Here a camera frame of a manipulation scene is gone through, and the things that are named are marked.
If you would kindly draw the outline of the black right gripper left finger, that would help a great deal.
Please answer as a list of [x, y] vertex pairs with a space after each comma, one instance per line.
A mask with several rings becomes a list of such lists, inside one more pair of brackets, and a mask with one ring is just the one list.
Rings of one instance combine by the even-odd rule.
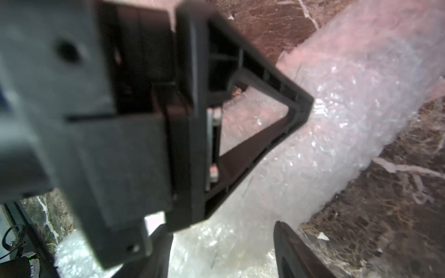
[[149, 257], [126, 263], [113, 278], [167, 278], [173, 234], [165, 224], [157, 227], [151, 235], [153, 252]]

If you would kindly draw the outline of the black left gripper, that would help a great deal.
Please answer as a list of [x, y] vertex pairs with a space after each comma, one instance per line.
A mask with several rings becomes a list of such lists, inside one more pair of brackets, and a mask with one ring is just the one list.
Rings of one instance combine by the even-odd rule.
[[1, 202], [59, 188], [100, 264], [205, 216], [208, 6], [1, 2]]

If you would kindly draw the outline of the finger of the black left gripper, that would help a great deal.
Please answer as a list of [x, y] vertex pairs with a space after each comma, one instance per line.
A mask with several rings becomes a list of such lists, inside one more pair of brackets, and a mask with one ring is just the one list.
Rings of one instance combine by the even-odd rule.
[[[209, 35], [207, 141], [211, 178], [205, 193], [205, 218], [209, 218], [273, 148], [308, 120], [314, 98], [296, 85], [249, 44], [221, 16], [212, 16]], [[253, 87], [287, 107], [287, 114], [235, 147], [220, 154], [222, 114], [217, 111], [231, 99], [235, 87]]]

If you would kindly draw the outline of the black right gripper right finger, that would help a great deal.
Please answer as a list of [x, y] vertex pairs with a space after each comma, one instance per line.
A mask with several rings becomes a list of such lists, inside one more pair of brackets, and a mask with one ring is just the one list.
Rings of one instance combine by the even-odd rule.
[[273, 243], [279, 278], [334, 277], [287, 223], [275, 223]]

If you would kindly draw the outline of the bubble wrap sheet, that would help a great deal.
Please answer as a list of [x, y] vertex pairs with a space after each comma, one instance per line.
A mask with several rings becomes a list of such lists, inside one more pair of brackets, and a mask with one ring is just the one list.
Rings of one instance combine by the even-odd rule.
[[175, 234], [169, 277], [276, 277], [273, 224], [308, 221], [442, 86], [445, 3], [355, 1], [277, 65], [314, 96], [308, 122], [208, 220]]

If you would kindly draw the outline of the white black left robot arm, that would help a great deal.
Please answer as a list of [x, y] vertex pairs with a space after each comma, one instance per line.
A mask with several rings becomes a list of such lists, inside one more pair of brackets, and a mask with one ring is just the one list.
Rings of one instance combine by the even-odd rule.
[[213, 6], [1, 2], [7, 278], [56, 278], [18, 202], [58, 188], [95, 257], [167, 276], [173, 233], [205, 221], [308, 120], [314, 98]]

